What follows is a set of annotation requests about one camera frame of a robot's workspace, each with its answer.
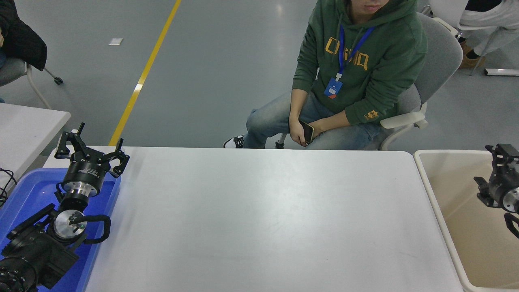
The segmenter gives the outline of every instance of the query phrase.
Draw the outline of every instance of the gray chair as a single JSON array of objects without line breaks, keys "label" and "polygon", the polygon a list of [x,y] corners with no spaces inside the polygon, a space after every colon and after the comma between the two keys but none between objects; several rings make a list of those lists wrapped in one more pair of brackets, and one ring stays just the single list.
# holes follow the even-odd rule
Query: gray chair
[{"label": "gray chair", "polygon": [[[399,96],[397,116],[380,122],[382,131],[364,150],[388,150],[391,142],[414,127],[427,127],[425,113],[427,101],[456,72],[463,52],[456,38],[446,27],[426,15],[418,14],[429,43],[424,67],[414,85]],[[286,134],[276,141],[276,148],[282,149]]]},{"label": "gray chair", "polygon": [[[55,77],[50,71],[45,69],[47,73],[49,73],[53,78],[54,82],[58,85],[63,83],[63,80],[59,77]],[[36,85],[33,81],[32,76],[32,66],[29,65],[29,63],[25,63],[23,60],[18,58],[7,58],[5,64],[0,68],[0,86],[4,86],[6,84],[9,84],[16,79],[26,76],[29,80],[29,84],[33,88],[36,95],[38,95],[39,99],[42,101],[42,103],[45,105],[46,108],[52,109],[47,102],[47,100],[43,97],[42,93],[39,92],[38,88],[36,88]]]}]

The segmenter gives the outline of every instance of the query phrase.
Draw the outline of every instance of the white pants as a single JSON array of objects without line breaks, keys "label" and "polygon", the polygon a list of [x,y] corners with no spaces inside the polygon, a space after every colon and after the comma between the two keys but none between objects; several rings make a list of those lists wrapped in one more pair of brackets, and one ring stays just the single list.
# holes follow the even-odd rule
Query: white pants
[{"label": "white pants", "polygon": [[[519,0],[502,0],[501,4],[485,12],[465,10],[460,24],[469,26],[501,26],[487,53],[497,50],[519,37]],[[472,31],[463,31],[462,37],[468,38]],[[481,55],[488,37],[474,47],[474,53]]]}]

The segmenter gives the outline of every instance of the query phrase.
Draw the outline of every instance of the green hoodie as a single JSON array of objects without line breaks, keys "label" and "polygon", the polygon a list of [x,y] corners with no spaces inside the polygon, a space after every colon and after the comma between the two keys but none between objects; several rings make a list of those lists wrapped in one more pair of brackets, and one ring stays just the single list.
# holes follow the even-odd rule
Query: green hoodie
[{"label": "green hoodie", "polygon": [[[390,0],[370,21],[352,24],[345,0],[318,0],[301,44],[292,88],[313,91],[334,113],[345,110],[351,125],[395,116],[398,96],[414,83],[427,53],[416,1]],[[324,91],[339,72],[340,24],[345,31],[345,60],[364,32],[375,29],[346,66],[340,78],[343,86],[331,99]]]}]

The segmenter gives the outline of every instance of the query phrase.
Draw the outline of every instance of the blue lanyard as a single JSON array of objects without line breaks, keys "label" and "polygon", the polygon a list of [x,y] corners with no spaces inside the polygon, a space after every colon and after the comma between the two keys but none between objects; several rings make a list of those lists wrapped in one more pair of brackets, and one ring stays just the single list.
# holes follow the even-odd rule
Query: blue lanyard
[{"label": "blue lanyard", "polygon": [[344,68],[351,61],[351,58],[353,58],[353,56],[355,56],[357,51],[360,49],[362,44],[364,44],[364,42],[366,41],[367,37],[370,36],[371,32],[374,29],[375,29],[375,27],[369,28],[364,33],[364,35],[360,39],[359,43],[355,46],[355,49],[353,49],[353,51],[350,51],[350,57],[348,58],[348,61],[346,62],[346,64],[344,64],[344,28],[343,28],[342,24],[340,25],[340,45],[339,45],[339,50],[340,50],[340,54],[339,54],[340,71],[339,71],[339,73],[337,73],[336,81],[339,81],[339,78],[342,77],[342,75],[344,73]]}]

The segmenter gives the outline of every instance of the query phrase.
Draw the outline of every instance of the table surface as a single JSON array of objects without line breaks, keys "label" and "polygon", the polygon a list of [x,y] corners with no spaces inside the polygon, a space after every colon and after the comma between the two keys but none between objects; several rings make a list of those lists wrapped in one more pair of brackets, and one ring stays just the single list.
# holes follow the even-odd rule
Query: table surface
[{"label": "table surface", "polygon": [[[20,178],[69,118],[68,112],[0,103],[0,167]],[[0,172],[0,187],[8,180]]]},{"label": "table surface", "polygon": [[88,292],[462,292],[408,153],[125,152]]}]

